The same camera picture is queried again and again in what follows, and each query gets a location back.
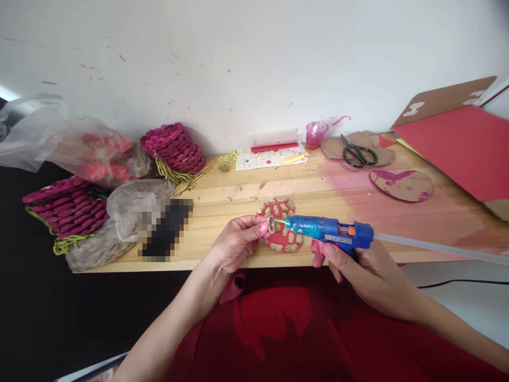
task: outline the red clothing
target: red clothing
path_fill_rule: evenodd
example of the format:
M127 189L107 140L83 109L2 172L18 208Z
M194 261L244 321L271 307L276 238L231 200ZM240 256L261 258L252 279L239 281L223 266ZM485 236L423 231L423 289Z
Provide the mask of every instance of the red clothing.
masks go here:
M296 272L299 282L244 294L199 322L168 380L509 380L431 332L371 309L328 269ZM250 278L246 272L246 291ZM307 286L297 286L304 279Z

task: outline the hand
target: hand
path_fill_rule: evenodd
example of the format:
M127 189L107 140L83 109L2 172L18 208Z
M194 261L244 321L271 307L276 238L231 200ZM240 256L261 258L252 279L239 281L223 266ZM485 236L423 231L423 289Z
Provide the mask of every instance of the hand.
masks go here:
M347 278L359 297L380 313L414 323L424 314L426 295L406 278L378 240L369 249L355 249L358 263L331 243L313 240L311 250L314 267L327 258L336 281Z
M269 238L269 224L264 216L247 215L230 220L212 244L207 258L232 274L240 268L253 247Z

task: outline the dark floor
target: dark floor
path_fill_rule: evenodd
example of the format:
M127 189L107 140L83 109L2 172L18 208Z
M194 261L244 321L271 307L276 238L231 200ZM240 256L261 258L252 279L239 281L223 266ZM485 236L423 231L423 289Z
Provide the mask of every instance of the dark floor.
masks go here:
M73 274L21 197L70 176L0 167L0 380L53 380L128 351L189 272Z

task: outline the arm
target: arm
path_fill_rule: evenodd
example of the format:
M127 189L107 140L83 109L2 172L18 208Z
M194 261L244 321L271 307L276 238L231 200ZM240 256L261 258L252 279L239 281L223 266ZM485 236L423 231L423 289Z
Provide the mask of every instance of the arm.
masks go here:
M370 249L358 249L356 263L337 246L314 240L313 266L325 258L338 283L343 276L373 309L387 316L419 325L470 354L509 373L509 350L482 335L438 301L422 293L408 280L385 247L375 241Z
M228 223L182 289L136 342L113 381L157 381L189 330L219 301L230 278L256 243L269 237L267 219L243 216Z

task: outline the power cord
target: power cord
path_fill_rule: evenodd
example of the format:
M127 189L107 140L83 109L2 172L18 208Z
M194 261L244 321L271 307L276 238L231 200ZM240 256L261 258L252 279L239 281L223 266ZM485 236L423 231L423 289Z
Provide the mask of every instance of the power cord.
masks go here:
M489 281L489 280L468 280L468 279L455 279L455 280L447 280L443 281L438 284L431 284L431 285L423 285L418 286L418 289L428 289L428 288L434 288L434 287L440 287L441 285L449 284L450 282L455 281L462 281L462 282L477 282L477 283L484 283L484 284L499 284L499 285L509 285L509 281Z

